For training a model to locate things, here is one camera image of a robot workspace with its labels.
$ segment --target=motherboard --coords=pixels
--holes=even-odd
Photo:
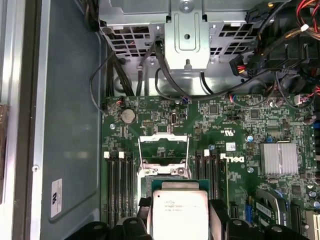
[[[312,109],[291,109],[276,97],[248,107],[261,99],[237,95],[240,107],[224,97],[106,98],[101,220],[114,226],[134,216],[153,180],[208,180],[209,198],[224,200],[232,218],[262,231],[285,225],[312,239],[320,208]]]

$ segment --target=green circuit board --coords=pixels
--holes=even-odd
[[[236,100],[250,105],[260,102],[261,96],[241,95]],[[161,133],[187,136],[188,152],[182,141],[141,142],[143,159],[161,165],[188,159],[191,178],[208,179],[209,197],[223,199],[232,217],[246,219],[251,196],[257,189],[266,189],[301,206],[303,220],[304,210],[310,208],[309,191],[319,190],[313,183],[314,131],[312,125],[303,123],[312,110],[276,107],[277,100],[271,97],[259,107],[241,108],[223,97],[186,102],[158,96],[123,97],[121,105],[119,97],[107,98],[109,114],[103,116],[101,129],[101,220],[114,226],[118,219],[137,212],[138,138]],[[125,123],[122,113],[127,109],[133,111],[134,119]],[[278,142],[296,144],[299,174],[262,174],[260,144]],[[151,181],[143,179],[142,197],[150,195]]]

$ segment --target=silver heatsink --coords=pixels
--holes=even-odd
[[[262,143],[260,144],[260,154],[262,174],[298,174],[297,146],[295,143]]]

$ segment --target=metal bracket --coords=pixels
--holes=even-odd
[[[164,24],[165,58],[171,70],[205,70],[210,59],[209,23],[200,0],[171,0]]]
[[[186,156],[178,164],[151,164],[143,159],[141,151],[141,143],[145,142],[158,142],[160,139],[167,139],[172,142],[185,142],[186,143]],[[160,132],[151,136],[140,136],[138,138],[138,147],[140,155],[140,166],[137,173],[137,199],[141,198],[141,178],[145,176],[157,176],[157,175],[171,175],[182,176],[186,179],[191,179],[191,170],[188,165],[189,154],[189,137],[187,135],[174,135],[169,132]]]

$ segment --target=white label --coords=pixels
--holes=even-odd
[[[263,226],[265,226],[265,227],[269,226],[269,223],[267,223],[267,222],[266,222],[265,220],[263,220],[262,218],[259,217],[259,220],[260,220],[260,223],[261,223]]]
[[[62,210],[62,178],[53,181],[51,185],[51,218]]]
[[[235,142],[226,142],[225,149],[227,151],[235,151],[236,150],[236,143]]]
[[[267,215],[269,218],[271,218],[271,211],[268,209],[268,208],[266,208],[266,207],[264,207],[264,206],[262,206],[260,203],[256,203],[256,208],[258,209],[258,210],[260,210],[261,212],[263,212],[265,215]]]

